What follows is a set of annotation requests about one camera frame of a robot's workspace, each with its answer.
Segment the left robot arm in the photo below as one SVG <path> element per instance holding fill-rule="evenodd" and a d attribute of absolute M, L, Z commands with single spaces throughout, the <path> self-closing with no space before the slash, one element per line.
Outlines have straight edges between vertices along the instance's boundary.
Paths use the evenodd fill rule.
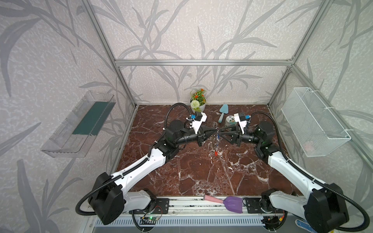
<path fill-rule="evenodd" d="M 186 128 L 180 120 L 172 121 L 141 159 L 111 175 L 106 172 L 99 175 L 92 190 L 78 201 L 76 213 L 98 216 L 108 225 L 124 212 L 152 208 L 156 196 L 146 190 L 132 192 L 132 187 L 172 160 L 179 153 L 180 145 L 197 142 L 202 146 L 216 131 L 200 121 L 193 121 L 191 128 Z"/>

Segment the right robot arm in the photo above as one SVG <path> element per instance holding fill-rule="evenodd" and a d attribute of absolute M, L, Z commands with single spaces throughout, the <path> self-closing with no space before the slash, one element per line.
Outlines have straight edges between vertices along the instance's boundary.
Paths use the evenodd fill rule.
<path fill-rule="evenodd" d="M 238 146 L 241 143 L 255 144 L 254 151 L 257 157 L 281 173 L 302 193 L 301 197 L 296 197 L 282 191 L 268 191 L 265 193 L 268 206 L 305 219 L 318 233 L 329 233 L 333 230 L 360 232 L 369 227 L 371 221 L 368 213 L 345 196 L 338 185 L 318 180 L 273 144 L 275 129 L 271 123 L 263 121 L 252 132 L 246 131 L 240 124 L 231 125 L 219 129 L 219 134 L 231 144 Z M 363 222 L 359 226 L 343 226 L 349 221 L 347 203 L 362 213 Z"/>

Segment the teal toy trowel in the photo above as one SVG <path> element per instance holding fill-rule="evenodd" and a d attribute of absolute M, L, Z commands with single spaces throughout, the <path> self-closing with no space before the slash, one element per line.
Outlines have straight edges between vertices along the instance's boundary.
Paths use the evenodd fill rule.
<path fill-rule="evenodd" d="M 219 117 L 218 123 L 222 123 L 222 120 L 223 120 L 224 115 L 227 114 L 228 111 L 229 111 L 228 109 L 229 109 L 229 107 L 228 107 L 227 104 L 224 104 L 224 105 L 220 108 L 220 110 L 219 110 L 219 112 L 220 112 L 220 117 Z"/>

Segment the potted artificial flowers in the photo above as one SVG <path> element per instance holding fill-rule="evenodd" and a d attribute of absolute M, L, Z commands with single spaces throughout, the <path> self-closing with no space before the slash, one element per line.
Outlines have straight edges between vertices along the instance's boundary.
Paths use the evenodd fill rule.
<path fill-rule="evenodd" d="M 206 90 L 203 88 L 192 90 L 190 93 L 190 106 L 193 112 L 203 112 L 206 107 Z"/>

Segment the purple toy shovel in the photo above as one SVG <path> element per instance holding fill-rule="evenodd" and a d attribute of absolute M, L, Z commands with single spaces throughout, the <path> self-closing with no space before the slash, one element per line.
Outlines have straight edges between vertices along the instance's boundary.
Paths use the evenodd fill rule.
<path fill-rule="evenodd" d="M 237 213 L 237 214 L 242 214 L 243 213 L 243 202 L 242 198 L 239 197 L 227 197 L 224 200 L 209 196 L 209 195 L 204 195 L 204 200 L 209 201 L 209 202 L 214 202 L 214 203 L 220 203 L 225 206 L 225 208 L 228 211 Z"/>

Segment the green circuit board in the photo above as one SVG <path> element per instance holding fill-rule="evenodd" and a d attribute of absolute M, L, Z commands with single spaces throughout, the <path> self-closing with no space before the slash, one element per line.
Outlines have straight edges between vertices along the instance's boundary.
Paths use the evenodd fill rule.
<path fill-rule="evenodd" d="M 140 218 L 140 224 L 141 225 L 156 225 L 161 219 L 161 217 L 162 217 L 161 215 L 143 216 Z"/>

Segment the blue dotted work glove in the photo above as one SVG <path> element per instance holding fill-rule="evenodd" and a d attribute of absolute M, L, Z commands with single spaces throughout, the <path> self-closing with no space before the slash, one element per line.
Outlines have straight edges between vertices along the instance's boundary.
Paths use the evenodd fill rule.
<path fill-rule="evenodd" d="M 295 221 L 297 227 L 309 232 L 309 233 L 317 233 L 307 222 L 304 222 L 300 219 Z"/>

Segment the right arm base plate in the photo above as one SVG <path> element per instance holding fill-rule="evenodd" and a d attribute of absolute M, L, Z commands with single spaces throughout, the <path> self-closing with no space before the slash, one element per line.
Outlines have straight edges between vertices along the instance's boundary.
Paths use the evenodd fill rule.
<path fill-rule="evenodd" d="M 249 214 L 281 214 L 284 211 L 273 207 L 263 207 L 260 197 L 244 197 L 242 199 L 243 209 Z"/>

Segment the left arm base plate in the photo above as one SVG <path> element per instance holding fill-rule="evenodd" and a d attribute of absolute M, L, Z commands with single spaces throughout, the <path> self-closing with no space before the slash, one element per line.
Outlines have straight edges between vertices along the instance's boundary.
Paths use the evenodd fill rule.
<path fill-rule="evenodd" d="M 136 209 L 132 212 L 134 214 L 167 214 L 170 207 L 169 198 L 158 198 L 155 201 L 152 200 L 145 209 Z"/>

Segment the clear plastic wall shelf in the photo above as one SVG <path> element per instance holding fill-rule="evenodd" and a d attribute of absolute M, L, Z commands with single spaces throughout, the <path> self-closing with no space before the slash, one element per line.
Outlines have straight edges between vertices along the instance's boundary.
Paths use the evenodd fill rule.
<path fill-rule="evenodd" d="M 115 95 L 88 91 L 41 147 L 52 158 L 84 158 L 116 104 Z"/>

